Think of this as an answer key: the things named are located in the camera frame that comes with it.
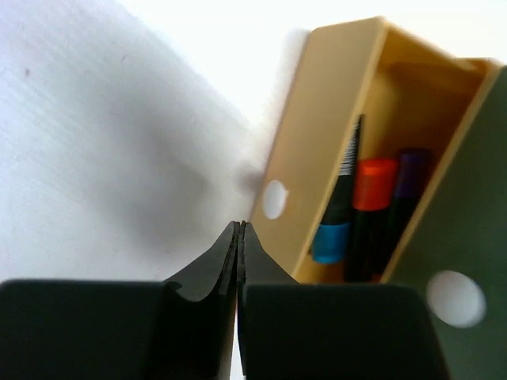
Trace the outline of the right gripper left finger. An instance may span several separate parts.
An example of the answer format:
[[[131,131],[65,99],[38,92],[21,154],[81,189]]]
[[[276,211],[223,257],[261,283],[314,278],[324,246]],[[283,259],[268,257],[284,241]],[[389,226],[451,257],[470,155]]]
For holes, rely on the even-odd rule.
[[[3,282],[2,378],[228,378],[239,230],[163,281]]]

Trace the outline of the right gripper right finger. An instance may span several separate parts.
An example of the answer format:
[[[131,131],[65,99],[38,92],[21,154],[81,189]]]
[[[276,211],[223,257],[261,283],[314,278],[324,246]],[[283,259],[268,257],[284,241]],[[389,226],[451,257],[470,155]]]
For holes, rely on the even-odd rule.
[[[238,341],[248,379],[447,379],[421,296],[389,284],[296,282],[248,222],[238,239]]]

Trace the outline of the blue black highlighter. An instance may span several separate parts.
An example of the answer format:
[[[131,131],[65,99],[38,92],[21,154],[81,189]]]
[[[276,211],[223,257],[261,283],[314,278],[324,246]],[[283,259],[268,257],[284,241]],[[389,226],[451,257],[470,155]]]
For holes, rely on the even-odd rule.
[[[353,189],[364,116],[360,115],[348,142],[337,182],[312,242],[312,258],[336,264],[345,257],[353,214]]]

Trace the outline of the orange black highlighter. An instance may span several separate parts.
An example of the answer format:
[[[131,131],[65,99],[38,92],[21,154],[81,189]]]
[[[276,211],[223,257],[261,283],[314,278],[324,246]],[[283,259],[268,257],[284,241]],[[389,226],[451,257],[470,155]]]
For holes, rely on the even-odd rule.
[[[358,161],[353,189],[353,223],[345,255],[344,281],[368,282],[382,245],[398,162],[393,158]]]

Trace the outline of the green drawer box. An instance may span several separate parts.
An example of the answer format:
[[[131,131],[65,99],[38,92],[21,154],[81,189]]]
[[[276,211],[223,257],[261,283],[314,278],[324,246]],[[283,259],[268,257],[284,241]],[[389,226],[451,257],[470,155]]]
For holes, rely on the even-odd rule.
[[[388,279],[424,297],[451,378],[505,378],[505,68],[457,128]]]

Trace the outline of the purple black highlighter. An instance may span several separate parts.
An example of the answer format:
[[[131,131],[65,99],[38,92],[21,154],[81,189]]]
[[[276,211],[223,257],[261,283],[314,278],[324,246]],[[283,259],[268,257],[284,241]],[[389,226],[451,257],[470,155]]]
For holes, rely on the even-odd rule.
[[[407,148],[398,155],[398,175],[387,219],[386,252],[390,256],[402,236],[427,183],[431,152]]]

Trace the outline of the yellow bottom drawer box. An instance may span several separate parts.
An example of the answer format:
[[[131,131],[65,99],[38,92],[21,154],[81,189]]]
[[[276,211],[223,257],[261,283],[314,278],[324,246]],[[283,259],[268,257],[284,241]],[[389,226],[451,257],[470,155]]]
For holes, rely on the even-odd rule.
[[[341,264],[316,264],[311,242],[359,117],[360,156],[424,147],[433,166],[382,281],[392,279],[418,224],[502,65],[458,58],[372,17],[315,29],[292,81],[251,222],[265,251],[301,283],[340,283]]]

